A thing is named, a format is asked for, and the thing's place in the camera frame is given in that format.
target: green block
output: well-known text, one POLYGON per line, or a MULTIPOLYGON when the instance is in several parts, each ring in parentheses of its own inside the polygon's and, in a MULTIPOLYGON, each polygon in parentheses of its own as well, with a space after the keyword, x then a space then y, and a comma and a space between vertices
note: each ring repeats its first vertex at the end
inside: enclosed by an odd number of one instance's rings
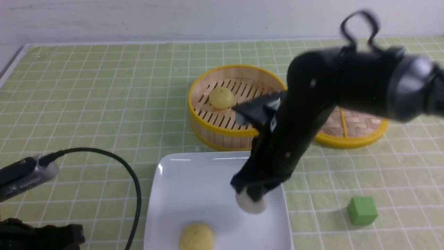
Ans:
POLYGON ((371 196, 353 197, 347 206, 353 225, 370 225, 378 217, 375 202, 371 196))

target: square plate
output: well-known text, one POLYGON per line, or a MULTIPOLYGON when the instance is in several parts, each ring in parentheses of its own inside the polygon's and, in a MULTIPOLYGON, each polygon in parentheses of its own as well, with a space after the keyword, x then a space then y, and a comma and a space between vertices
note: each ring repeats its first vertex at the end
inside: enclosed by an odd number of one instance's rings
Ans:
POLYGON ((178 250, 182 229, 208 224, 214 250, 292 250, 293 241, 282 185, 266 195, 261 214, 247 214, 236 203, 230 180, 249 152, 178 153, 156 169, 148 206, 144 250, 178 250))

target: yellow rim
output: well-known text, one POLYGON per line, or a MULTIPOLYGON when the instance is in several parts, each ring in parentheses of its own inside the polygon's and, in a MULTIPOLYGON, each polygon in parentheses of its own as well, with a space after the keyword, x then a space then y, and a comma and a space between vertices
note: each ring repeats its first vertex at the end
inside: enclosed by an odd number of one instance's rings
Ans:
POLYGON ((341 109, 342 127, 344 129, 344 137, 331 136, 326 133, 320 132, 314 139, 317 143, 323 144, 325 146, 338 148, 338 149, 354 149, 368 146, 376 142, 387 130, 389 126, 389 121, 382 119, 378 128, 373 131, 373 133, 362 137, 350 138, 347 135, 347 126, 345 125, 344 112, 341 109))
POLYGON ((199 140, 201 140, 205 145, 207 145, 215 150, 218 150, 218 151, 250 151, 251 150, 251 148, 247 148, 247 149, 224 148, 222 146, 211 143, 208 140, 206 140, 205 138, 203 138, 202 136, 200 136, 200 134, 194 129, 193 125, 191 125, 191 129, 193 130, 193 132, 197 136, 197 138, 199 138, 199 140))
POLYGON ((266 69, 262 69, 256 66, 252 66, 252 65, 225 65, 222 67, 217 67, 214 68, 208 72, 206 72, 205 74, 201 75, 198 79, 196 79, 193 84, 190 87, 190 90, 188 91, 188 110, 190 111, 193 119, 195 121, 197 121, 197 123, 199 123, 199 125, 201 125, 202 127, 204 127, 205 129, 217 133, 217 134, 221 134, 221 135, 225 135, 225 136, 237 136, 237 137, 251 137, 251 136, 255 136, 258 134, 257 130, 255 129, 245 129, 245 130, 233 130, 233 129, 225 129, 225 128, 219 128, 218 126, 215 126, 213 124, 210 124, 206 121, 204 121, 201 117, 199 117, 196 112, 194 111, 193 106, 191 105, 191 90, 193 89, 193 87, 205 76, 207 76, 208 74, 211 74, 214 71, 220 70, 220 69, 225 69, 225 68, 232 68, 232 67, 243 67, 243 68, 250 68, 250 69, 256 69, 256 70, 260 70, 262 72, 265 72, 269 75, 271 75, 272 77, 274 77, 283 87, 284 90, 287 89, 287 87, 285 86, 285 84, 277 77, 275 76, 275 74, 271 73, 270 71, 266 70, 266 69))

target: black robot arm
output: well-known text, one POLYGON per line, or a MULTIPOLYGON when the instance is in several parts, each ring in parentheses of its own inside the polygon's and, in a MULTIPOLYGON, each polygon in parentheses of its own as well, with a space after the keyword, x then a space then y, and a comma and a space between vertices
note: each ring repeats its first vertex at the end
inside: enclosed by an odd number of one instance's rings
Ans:
POLYGON ((246 105, 233 107, 259 131, 249 159, 231 180, 238 194, 247 188, 256 202, 290 178, 336 106, 400 122, 420 114, 444 117, 443 71, 429 59, 405 55, 403 48, 378 48, 373 43, 378 31, 369 11, 353 13, 341 25, 349 45, 294 58, 287 73, 288 90, 280 96, 278 108, 268 105, 275 101, 273 96, 258 104, 266 119, 255 120, 246 105), (357 51, 345 28, 357 14, 373 28, 369 52, 357 51))

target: grid mat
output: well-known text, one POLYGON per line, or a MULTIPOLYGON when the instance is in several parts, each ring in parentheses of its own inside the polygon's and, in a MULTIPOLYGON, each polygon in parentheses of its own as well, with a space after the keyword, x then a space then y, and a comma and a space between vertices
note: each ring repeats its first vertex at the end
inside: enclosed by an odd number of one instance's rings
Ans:
MULTIPOLYGON (((444 65, 444 37, 377 39, 444 65)), ((226 64, 250 64, 285 79, 292 58, 341 40, 201 44, 30 46, 0 90, 0 158, 91 146, 126 159, 140 178, 142 217, 132 249, 143 248, 158 160, 204 152, 192 133, 186 95, 192 81, 226 64)), ((295 249, 444 249, 444 121, 392 123, 375 144, 353 150, 310 146, 284 184, 295 249), (379 217, 356 228, 345 207, 374 197, 379 217)), ((0 204, 2 218, 32 226, 84 226, 82 249, 123 249, 135 212, 126 170, 107 157, 67 155, 57 178, 0 204)))

